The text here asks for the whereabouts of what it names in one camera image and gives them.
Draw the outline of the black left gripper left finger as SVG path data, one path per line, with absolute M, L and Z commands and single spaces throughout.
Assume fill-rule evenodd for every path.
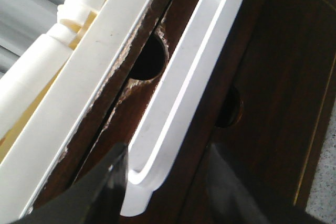
M 118 223 L 127 171 L 128 147 L 117 143 L 84 177 L 17 223 Z

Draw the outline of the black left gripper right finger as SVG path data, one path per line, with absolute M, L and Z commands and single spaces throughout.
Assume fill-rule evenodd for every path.
M 209 148 L 206 190 L 216 223 L 270 223 L 222 144 Z

